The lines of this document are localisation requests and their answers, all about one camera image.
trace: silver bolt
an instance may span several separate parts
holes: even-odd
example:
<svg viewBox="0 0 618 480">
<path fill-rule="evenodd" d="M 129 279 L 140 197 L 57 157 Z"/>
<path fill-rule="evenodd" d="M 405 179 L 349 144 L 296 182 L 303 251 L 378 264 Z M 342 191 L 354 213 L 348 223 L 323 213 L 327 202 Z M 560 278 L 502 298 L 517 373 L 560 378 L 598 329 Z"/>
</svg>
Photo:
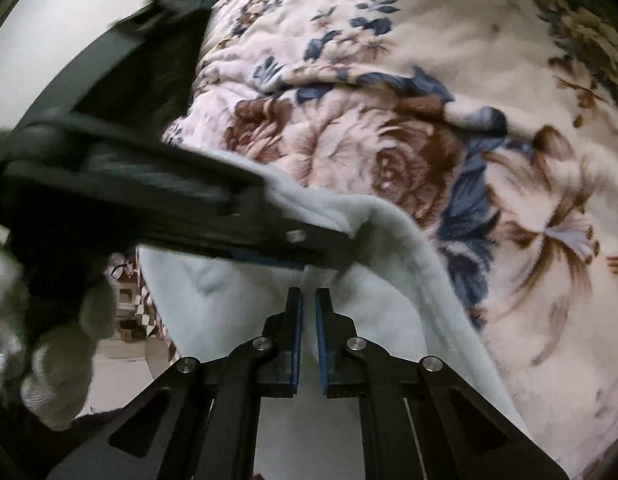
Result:
<svg viewBox="0 0 618 480">
<path fill-rule="evenodd" d="M 422 366 L 430 372 L 439 372 L 442 370 L 443 362 L 433 355 L 429 355 L 422 360 Z"/>
<path fill-rule="evenodd" d="M 182 359 L 178 359 L 176 363 L 176 369 L 181 374 L 188 374 L 196 369 L 199 361 L 195 357 L 183 357 Z"/>
<path fill-rule="evenodd" d="M 253 340 L 253 347 L 258 351 L 269 350 L 273 346 L 273 342 L 268 337 L 257 337 Z"/>
<path fill-rule="evenodd" d="M 293 231 L 287 231 L 287 241 L 291 244 L 299 244 L 307 240 L 307 233 L 301 229 L 294 229 Z"/>
<path fill-rule="evenodd" d="M 361 337 L 352 337 L 347 341 L 347 346 L 352 350 L 364 350 L 367 346 L 367 340 Z"/>
</svg>

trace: floral blanket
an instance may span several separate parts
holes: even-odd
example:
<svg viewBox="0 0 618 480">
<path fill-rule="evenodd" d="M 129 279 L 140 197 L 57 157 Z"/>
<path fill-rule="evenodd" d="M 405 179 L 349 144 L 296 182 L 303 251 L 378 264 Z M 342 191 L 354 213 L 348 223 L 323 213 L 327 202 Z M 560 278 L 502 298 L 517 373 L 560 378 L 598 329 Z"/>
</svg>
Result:
<svg viewBox="0 0 618 480">
<path fill-rule="evenodd" d="M 164 140 L 400 206 L 537 443 L 580 478 L 618 437 L 618 35 L 602 18 L 563 0 L 221 0 Z"/>
</svg>

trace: metal screw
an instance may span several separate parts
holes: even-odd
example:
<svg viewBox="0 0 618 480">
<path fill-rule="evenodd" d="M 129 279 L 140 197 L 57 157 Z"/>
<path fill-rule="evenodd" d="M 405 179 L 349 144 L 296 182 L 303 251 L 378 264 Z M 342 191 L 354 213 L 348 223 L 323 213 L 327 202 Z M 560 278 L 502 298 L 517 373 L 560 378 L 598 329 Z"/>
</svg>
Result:
<svg viewBox="0 0 618 480">
<path fill-rule="evenodd" d="M 269 350 L 273 346 L 273 342 L 268 337 L 257 337 L 253 340 L 253 347 L 259 351 Z"/>
<path fill-rule="evenodd" d="M 188 374 L 189 372 L 192 372 L 196 369 L 198 363 L 199 361 L 195 357 L 183 357 L 182 359 L 179 359 L 176 363 L 176 369 L 181 374 Z"/>
<path fill-rule="evenodd" d="M 430 372 L 439 372 L 440 370 L 442 370 L 443 364 L 444 363 L 440 359 L 433 355 L 429 355 L 422 360 L 422 366 Z"/>
<path fill-rule="evenodd" d="M 299 244 L 307 240 L 307 233 L 300 229 L 294 229 L 293 231 L 287 231 L 287 241 L 291 244 Z"/>
<path fill-rule="evenodd" d="M 347 341 L 347 346 L 352 350 L 364 350 L 367 346 L 367 340 L 361 337 L 352 337 Z"/>
</svg>

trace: floor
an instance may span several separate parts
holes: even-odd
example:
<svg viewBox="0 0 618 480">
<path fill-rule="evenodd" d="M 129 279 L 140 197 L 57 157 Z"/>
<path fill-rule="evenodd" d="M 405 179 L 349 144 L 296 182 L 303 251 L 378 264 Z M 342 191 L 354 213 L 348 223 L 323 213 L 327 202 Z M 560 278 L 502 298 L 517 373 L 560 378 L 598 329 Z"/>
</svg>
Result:
<svg viewBox="0 0 618 480">
<path fill-rule="evenodd" d="M 20 0 L 0 29 L 0 127 L 13 127 L 65 64 L 144 1 Z M 166 348 L 153 338 L 140 344 L 108 340 L 94 364 L 83 413 L 129 402 L 164 370 Z"/>
</svg>

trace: white glove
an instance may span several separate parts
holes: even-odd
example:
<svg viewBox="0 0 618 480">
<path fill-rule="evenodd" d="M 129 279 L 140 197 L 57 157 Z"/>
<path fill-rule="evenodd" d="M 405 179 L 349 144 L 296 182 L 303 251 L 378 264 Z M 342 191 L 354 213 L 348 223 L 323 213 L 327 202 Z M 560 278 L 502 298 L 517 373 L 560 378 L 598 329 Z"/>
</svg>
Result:
<svg viewBox="0 0 618 480">
<path fill-rule="evenodd" d="M 89 393 L 98 340 L 115 331 L 116 301 L 104 275 L 85 292 L 77 321 L 54 327 L 28 348 L 28 290 L 20 263 L 0 246 L 0 390 L 19 380 L 22 402 L 52 430 L 64 430 Z"/>
</svg>

